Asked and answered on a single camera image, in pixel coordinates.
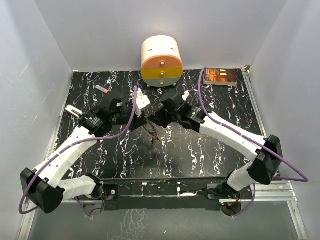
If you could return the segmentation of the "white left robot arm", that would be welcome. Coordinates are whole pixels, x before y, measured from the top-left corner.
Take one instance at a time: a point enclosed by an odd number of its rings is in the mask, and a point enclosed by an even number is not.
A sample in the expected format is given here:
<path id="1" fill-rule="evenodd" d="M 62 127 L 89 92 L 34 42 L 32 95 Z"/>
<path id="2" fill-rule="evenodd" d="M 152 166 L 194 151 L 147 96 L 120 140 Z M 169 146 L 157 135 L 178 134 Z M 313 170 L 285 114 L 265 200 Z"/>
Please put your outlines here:
<path id="1" fill-rule="evenodd" d="M 150 104 L 149 98 L 137 87 L 131 104 L 126 104 L 119 92 L 106 93 L 100 104 L 81 117 L 71 135 L 48 159 L 34 169 L 25 168 L 21 172 L 23 195 L 19 213 L 28 214 L 23 210 L 25 199 L 46 214 L 53 212 L 64 200 L 79 196 L 99 199 L 104 188 L 97 177 L 84 175 L 64 180 L 63 176 L 96 143 L 117 139 L 145 125 L 144 110 Z"/>

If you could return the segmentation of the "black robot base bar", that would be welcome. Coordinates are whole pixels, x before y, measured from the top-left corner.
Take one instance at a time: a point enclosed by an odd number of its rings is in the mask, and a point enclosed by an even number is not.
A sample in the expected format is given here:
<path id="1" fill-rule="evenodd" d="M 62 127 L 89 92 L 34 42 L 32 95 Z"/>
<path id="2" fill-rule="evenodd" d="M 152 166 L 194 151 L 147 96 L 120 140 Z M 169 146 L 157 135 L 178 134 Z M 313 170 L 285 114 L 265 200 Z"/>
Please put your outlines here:
<path id="1" fill-rule="evenodd" d="M 116 178 L 103 179 L 101 196 L 106 211 L 150 209 L 205 209 L 220 211 L 228 203 L 253 198 L 250 187 L 237 194 L 226 195 L 222 177 Z"/>

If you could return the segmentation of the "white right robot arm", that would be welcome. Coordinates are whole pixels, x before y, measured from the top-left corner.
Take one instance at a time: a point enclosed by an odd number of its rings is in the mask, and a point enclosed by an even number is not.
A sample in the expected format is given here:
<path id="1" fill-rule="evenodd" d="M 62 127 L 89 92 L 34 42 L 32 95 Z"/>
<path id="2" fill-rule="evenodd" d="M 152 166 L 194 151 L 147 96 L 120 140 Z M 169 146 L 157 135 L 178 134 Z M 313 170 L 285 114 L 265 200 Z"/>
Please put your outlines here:
<path id="1" fill-rule="evenodd" d="M 187 98 L 187 93 L 165 93 L 160 98 L 162 107 L 148 119 L 163 128 L 171 123 L 178 123 L 187 130 L 215 138 L 249 160 L 245 166 L 231 172 L 221 184 L 208 189 L 208 193 L 233 199 L 241 190 L 255 183 L 270 185 L 281 164 L 280 139 L 274 135 L 265 138 L 250 133 L 229 123 L 201 104 L 190 105 Z"/>

